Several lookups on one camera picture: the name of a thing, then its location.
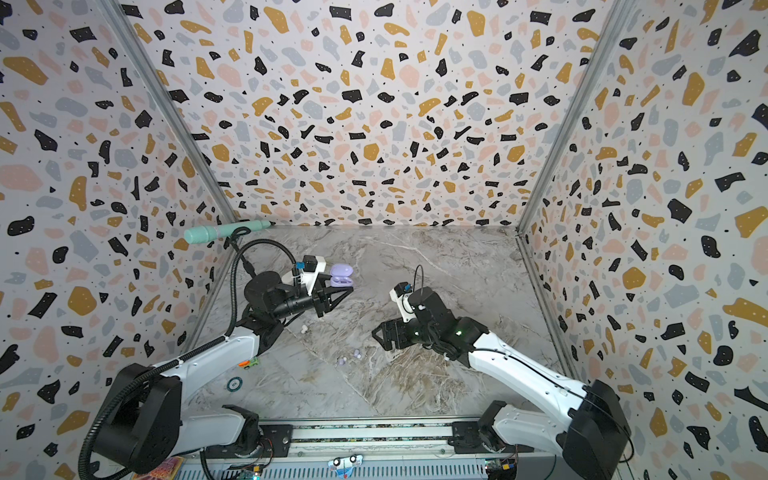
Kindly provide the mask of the purple charging case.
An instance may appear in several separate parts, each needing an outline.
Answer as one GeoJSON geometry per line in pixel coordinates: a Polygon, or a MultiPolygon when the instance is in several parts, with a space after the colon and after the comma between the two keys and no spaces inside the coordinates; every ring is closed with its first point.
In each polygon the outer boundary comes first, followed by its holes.
{"type": "Polygon", "coordinates": [[[352,279],[353,268],[347,264],[334,264],[330,268],[330,284],[332,287],[347,288],[354,285],[352,279]]]}

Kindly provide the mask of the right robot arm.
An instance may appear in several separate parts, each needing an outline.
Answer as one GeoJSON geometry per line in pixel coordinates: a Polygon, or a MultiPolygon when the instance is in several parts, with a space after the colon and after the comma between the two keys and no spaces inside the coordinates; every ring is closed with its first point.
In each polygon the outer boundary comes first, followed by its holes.
{"type": "Polygon", "coordinates": [[[477,422],[486,449],[529,446],[559,456],[583,479],[614,476],[631,444],[631,430],[609,385],[599,380],[585,384],[535,362],[482,323],[455,316],[429,287],[401,282],[390,298],[399,318],[372,332],[385,350],[419,345],[496,379],[536,406],[528,412],[493,402],[477,422]]]}

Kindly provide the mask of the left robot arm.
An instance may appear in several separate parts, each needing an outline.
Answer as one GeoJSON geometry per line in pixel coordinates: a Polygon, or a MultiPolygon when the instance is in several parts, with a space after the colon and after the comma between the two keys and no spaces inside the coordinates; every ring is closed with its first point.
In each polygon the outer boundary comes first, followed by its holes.
{"type": "Polygon", "coordinates": [[[164,364],[123,368],[81,447],[80,477],[94,478],[93,454],[120,465],[114,476],[121,478],[148,473],[169,457],[209,446],[254,450],[260,433],[256,413],[225,405],[190,414],[186,402],[229,368],[257,359],[301,314],[323,316],[334,310],[353,291],[351,272],[344,264],[328,273],[262,272],[245,285],[247,307],[231,332],[164,364]]]}

